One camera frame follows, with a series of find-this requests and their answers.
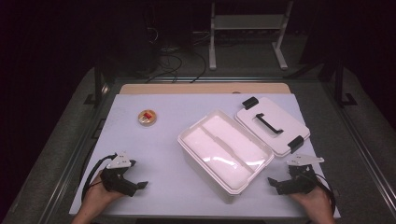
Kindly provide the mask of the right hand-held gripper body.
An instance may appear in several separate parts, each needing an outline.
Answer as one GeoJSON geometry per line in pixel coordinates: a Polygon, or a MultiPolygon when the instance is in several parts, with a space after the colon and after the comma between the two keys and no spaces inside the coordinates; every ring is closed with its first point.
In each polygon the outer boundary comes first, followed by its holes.
{"type": "Polygon", "coordinates": [[[313,165],[324,162],[321,157],[314,157],[305,154],[296,154],[287,161],[287,165],[295,166],[295,175],[290,175],[290,180],[280,181],[280,186],[276,188],[279,195],[289,195],[294,193],[307,194],[318,185],[318,179],[313,165]]]}

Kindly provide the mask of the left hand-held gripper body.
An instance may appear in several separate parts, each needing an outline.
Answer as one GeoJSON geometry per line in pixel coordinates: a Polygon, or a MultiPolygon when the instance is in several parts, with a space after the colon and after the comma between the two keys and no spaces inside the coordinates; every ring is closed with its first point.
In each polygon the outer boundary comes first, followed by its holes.
{"type": "Polygon", "coordinates": [[[124,178],[124,174],[132,167],[125,152],[117,154],[100,174],[106,190],[116,191],[133,197],[137,191],[137,185],[124,178]]]}

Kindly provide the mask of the round clear case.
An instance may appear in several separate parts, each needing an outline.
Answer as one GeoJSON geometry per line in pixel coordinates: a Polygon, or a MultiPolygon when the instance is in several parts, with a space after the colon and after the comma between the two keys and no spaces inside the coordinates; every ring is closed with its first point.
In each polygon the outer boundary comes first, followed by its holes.
{"type": "Polygon", "coordinates": [[[151,126],[157,121],[157,114],[151,109],[143,110],[138,115],[138,121],[145,127],[151,126]]]}

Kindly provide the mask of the white plastic storage box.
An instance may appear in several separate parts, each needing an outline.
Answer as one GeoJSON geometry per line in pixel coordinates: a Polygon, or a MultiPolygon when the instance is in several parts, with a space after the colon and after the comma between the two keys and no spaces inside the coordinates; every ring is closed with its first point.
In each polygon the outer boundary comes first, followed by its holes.
{"type": "MultiPolygon", "coordinates": [[[[229,119],[231,119],[228,115],[226,115],[224,112],[220,111],[220,110],[214,110],[212,112],[210,112],[209,114],[207,114],[205,117],[203,117],[202,119],[200,119],[199,121],[197,121],[195,124],[193,124],[191,127],[193,127],[194,125],[198,124],[201,120],[210,117],[210,116],[214,116],[214,115],[221,115],[224,117],[228,117],[229,119]]],[[[262,142],[261,140],[259,140],[256,136],[254,136],[252,133],[250,133],[248,130],[246,130],[242,125],[240,125],[238,122],[236,122],[235,120],[233,120],[235,123],[237,123],[240,128],[241,128],[241,132],[246,133],[247,136],[249,136],[254,142],[259,143],[264,145],[265,147],[267,147],[269,150],[272,151],[272,156],[274,158],[274,152],[271,148],[269,148],[266,144],[264,144],[264,142],[262,142]]],[[[224,189],[222,187],[222,185],[206,170],[206,168],[195,158],[195,156],[186,148],[186,146],[180,142],[180,136],[186,132],[187,130],[189,130],[190,128],[186,129],[185,131],[183,131],[179,136],[177,141],[180,143],[180,145],[183,148],[183,153],[185,156],[185,160],[186,162],[189,164],[189,166],[195,171],[196,174],[198,174],[198,176],[200,176],[205,182],[206,184],[225,202],[225,203],[232,203],[233,200],[238,197],[239,195],[241,195],[241,193],[249,186],[249,184],[255,179],[255,177],[265,168],[268,166],[268,164],[273,160],[273,158],[268,161],[266,163],[265,166],[263,166],[259,172],[257,174],[255,174],[253,176],[253,178],[250,180],[250,182],[243,188],[243,190],[239,193],[239,194],[230,194],[226,189],[224,189]]]]}

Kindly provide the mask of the person's left hand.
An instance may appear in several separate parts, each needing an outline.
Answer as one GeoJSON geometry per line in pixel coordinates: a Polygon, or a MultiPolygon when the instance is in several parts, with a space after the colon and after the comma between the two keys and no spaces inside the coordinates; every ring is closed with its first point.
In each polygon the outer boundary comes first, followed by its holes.
{"type": "Polygon", "coordinates": [[[94,178],[85,194],[81,207],[78,211],[83,217],[94,218],[99,216],[110,204],[123,197],[116,191],[108,191],[101,179],[102,172],[94,178]]]}

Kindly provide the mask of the person's right hand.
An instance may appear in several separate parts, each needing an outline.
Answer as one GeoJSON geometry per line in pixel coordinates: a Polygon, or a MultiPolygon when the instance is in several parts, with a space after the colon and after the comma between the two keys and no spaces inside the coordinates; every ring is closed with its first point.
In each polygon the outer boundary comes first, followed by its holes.
{"type": "Polygon", "coordinates": [[[320,187],[315,187],[307,194],[290,194],[290,197],[303,207],[311,220],[317,217],[333,217],[331,201],[320,187]]]}

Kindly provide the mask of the white table mat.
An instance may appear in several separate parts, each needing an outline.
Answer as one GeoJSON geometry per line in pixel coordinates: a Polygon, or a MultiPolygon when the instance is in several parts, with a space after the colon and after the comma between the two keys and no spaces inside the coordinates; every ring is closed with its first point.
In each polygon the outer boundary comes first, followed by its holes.
{"type": "Polygon", "coordinates": [[[126,178],[148,184],[133,197],[110,205],[106,213],[116,217],[302,217],[299,205],[268,183],[268,177],[288,178],[286,158],[272,160],[232,203],[225,203],[185,160],[177,141],[184,130],[216,109],[234,117],[247,99],[245,94],[231,93],[117,95],[88,165],[125,152],[136,161],[126,178]],[[138,121],[146,109],[157,114],[157,121],[148,127],[138,121]]]}

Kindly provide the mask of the grey metal stand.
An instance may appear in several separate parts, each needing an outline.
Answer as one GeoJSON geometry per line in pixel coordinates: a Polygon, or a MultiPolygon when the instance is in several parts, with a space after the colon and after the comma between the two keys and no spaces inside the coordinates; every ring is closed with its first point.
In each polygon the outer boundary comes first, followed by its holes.
{"type": "Polygon", "coordinates": [[[210,15],[210,39],[208,47],[209,69],[216,70],[216,46],[215,32],[230,30],[273,30],[278,31],[276,42],[272,43],[279,68],[287,70],[289,67],[281,51],[281,45],[286,33],[290,19],[290,13],[294,0],[288,0],[283,14],[261,14],[261,15],[218,15],[216,3],[211,4],[210,15]]]}

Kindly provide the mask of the black frame post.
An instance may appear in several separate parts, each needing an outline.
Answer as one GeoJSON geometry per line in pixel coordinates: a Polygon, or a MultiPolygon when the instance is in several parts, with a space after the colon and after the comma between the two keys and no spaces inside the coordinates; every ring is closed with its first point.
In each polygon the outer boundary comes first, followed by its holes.
{"type": "Polygon", "coordinates": [[[344,66],[341,61],[338,61],[334,74],[334,99],[341,108],[349,105],[357,105],[356,100],[350,93],[343,93],[343,84],[344,66]]]}
{"type": "Polygon", "coordinates": [[[97,108],[103,102],[108,92],[105,68],[106,66],[103,61],[98,61],[93,67],[94,92],[86,97],[84,102],[85,105],[92,105],[94,108],[97,108]]]}

